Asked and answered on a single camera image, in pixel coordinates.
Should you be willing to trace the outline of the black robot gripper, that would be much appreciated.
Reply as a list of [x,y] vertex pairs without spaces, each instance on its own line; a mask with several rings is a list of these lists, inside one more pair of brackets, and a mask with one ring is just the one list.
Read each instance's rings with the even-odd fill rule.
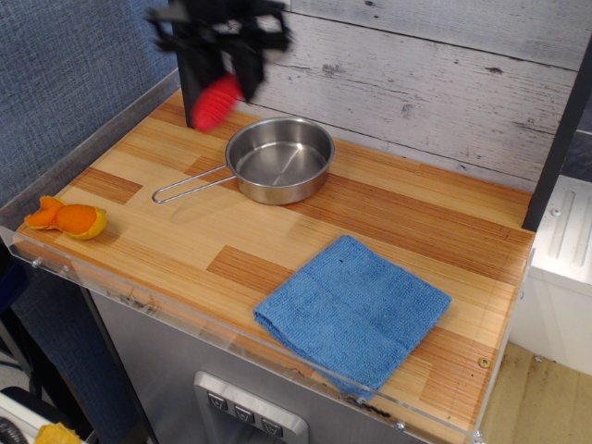
[[146,20],[164,52],[229,52],[242,96],[250,102],[265,80],[263,50],[290,46],[284,12],[280,1],[171,1],[149,9]]

